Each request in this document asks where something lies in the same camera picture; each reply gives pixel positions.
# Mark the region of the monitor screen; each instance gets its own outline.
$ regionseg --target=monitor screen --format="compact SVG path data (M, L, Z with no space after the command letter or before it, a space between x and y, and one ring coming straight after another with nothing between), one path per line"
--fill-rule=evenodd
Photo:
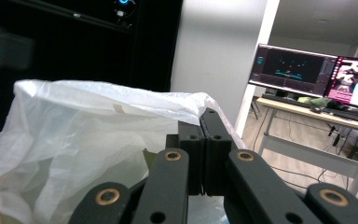
M358 106L358 58L337 58L326 97Z
M324 97L337 56L259 45L249 83Z

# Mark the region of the white plastic bag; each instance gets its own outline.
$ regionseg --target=white plastic bag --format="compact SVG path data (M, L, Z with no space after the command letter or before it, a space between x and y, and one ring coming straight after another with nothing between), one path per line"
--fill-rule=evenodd
M147 175L177 120L198 124L217 103L205 93L157 93L90 81L23 80L0 133L0 212L21 223L67 223L83 196ZM243 147L236 134L237 145Z

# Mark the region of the white wall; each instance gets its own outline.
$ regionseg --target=white wall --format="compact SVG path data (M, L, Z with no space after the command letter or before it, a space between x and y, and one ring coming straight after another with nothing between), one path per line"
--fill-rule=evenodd
M184 0L171 91L206 92L234 124L268 0Z
M310 41L303 39L285 38L279 36L271 36L269 38L269 45L278 46L289 49L301 49L311 52L340 55L340 56L352 56L351 45L336 44L328 42Z

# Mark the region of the computer monitor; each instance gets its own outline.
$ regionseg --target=computer monitor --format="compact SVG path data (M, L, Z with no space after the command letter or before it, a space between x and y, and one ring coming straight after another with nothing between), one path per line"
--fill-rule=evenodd
M337 56L259 45L248 83L324 97Z
M337 57L326 97L358 107L358 58Z

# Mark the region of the white desk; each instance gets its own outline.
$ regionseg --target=white desk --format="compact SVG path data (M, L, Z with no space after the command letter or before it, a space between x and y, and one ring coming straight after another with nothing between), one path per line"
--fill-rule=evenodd
M327 114L316 114L310 112L308 108L289 105L264 98L259 98L257 102L261 105L272 108L272 113L269 118L268 126L264 132L264 137L258 150L258 154L260 156L263 154L264 149L268 149L283 154L285 156L304 161L312 165L316 165L324 169L333 171L335 173L353 178L353 182L349 187L349 192L356 195L358 191L358 161L339 157L338 155L335 155L333 153L321 151L311 147L306 147L298 143L294 143L282 139L280 137L273 136L269 133L269 128L278 110L302 115L309 118L324 120L329 123L335 123L356 130L358 130L357 121L345 120Z

